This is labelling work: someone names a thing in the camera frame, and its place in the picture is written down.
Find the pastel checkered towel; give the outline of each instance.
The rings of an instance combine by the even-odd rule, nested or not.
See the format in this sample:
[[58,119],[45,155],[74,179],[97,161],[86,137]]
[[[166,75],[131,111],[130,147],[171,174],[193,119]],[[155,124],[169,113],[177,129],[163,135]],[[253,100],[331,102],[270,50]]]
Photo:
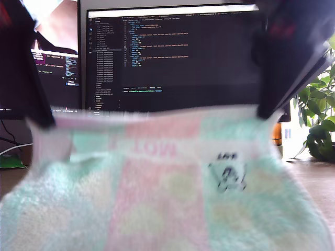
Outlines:
[[1,203],[3,251],[331,251],[256,106],[57,116]]

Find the computer monitor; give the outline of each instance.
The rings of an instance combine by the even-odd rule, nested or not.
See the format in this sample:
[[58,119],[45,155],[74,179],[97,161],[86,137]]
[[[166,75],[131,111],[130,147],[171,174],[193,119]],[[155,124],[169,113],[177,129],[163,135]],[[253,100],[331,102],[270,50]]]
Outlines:
[[[78,55],[78,3],[74,0],[21,0],[34,20],[31,52],[43,90],[54,112],[82,108]],[[1,119],[21,119],[16,111],[1,108]]]
[[154,112],[259,104],[256,5],[87,11],[86,108]]

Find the wooden desk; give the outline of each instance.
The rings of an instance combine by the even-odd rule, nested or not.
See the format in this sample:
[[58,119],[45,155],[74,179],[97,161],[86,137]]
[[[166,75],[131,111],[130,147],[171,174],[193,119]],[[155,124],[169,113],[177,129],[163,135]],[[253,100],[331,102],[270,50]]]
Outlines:
[[307,159],[289,164],[288,168],[325,216],[335,243],[335,164]]

